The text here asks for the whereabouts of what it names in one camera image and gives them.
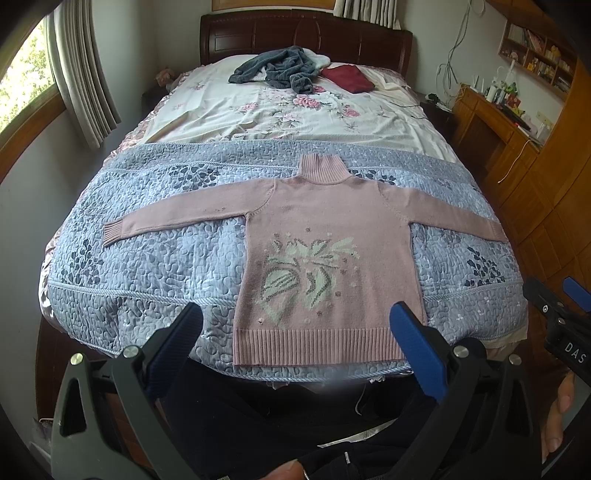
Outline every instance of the wooden desk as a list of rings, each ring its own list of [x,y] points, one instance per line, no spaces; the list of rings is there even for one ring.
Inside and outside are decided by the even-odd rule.
[[[454,150],[496,210],[515,190],[540,149],[527,143],[528,137],[511,120],[469,87],[453,110],[459,123],[452,138]]]

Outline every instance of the bookshelf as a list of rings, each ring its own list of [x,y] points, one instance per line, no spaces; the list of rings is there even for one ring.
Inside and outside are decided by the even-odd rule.
[[[514,59],[515,68],[566,100],[577,64],[577,56],[570,48],[508,21],[499,55],[507,61]]]

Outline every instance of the ribbed hem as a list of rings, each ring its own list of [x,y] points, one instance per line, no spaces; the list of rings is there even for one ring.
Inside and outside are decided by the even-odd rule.
[[[336,365],[404,358],[389,328],[234,330],[234,365]]]
[[[500,223],[493,222],[492,231],[496,236],[496,238],[494,240],[497,240],[499,242],[508,242],[509,241],[509,239],[505,235],[503,227],[501,226]]]
[[[103,227],[103,247],[108,247],[110,244],[114,244],[117,240],[121,240],[122,224],[122,218],[105,224]]]

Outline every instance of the dark red cloth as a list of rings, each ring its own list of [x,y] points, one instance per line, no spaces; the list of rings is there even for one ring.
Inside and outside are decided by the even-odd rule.
[[[351,93],[369,92],[375,87],[355,65],[341,65],[332,69],[323,69],[320,75]]]

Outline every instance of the bed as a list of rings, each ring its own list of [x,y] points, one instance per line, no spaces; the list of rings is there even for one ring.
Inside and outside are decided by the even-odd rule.
[[[318,77],[296,95],[264,82],[228,84],[255,54],[297,44],[357,64],[374,82],[353,95]],[[44,316],[85,345],[117,355],[167,326],[188,301],[204,311],[191,357],[259,381],[379,378],[399,361],[336,367],[236,366],[232,319],[245,265],[244,218],[140,235],[101,247],[102,224],[189,190],[257,177],[289,177],[310,151],[339,154],[356,176],[415,187],[496,219],[476,183],[425,118],[406,84],[412,34],[326,12],[262,10],[204,15],[203,66],[178,79],[104,162],[46,249]],[[508,355],[527,334],[522,279],[508,244],[413,224],[413,254],[429,324],[449,342],[483,341]]]

